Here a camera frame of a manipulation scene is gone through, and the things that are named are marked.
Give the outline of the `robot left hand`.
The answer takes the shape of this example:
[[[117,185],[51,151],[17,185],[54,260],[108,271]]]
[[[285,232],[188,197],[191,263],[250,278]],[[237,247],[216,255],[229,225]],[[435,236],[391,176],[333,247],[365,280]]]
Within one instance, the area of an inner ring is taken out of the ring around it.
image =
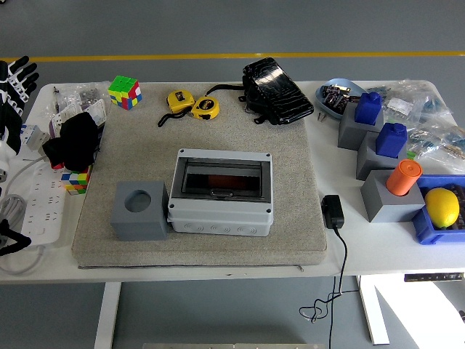
[[[29,63],[29,56],[12,63],[1,61],[1,170],[5,172],[20,151],[23,111],[37,87],[36,69],[37,64]]]

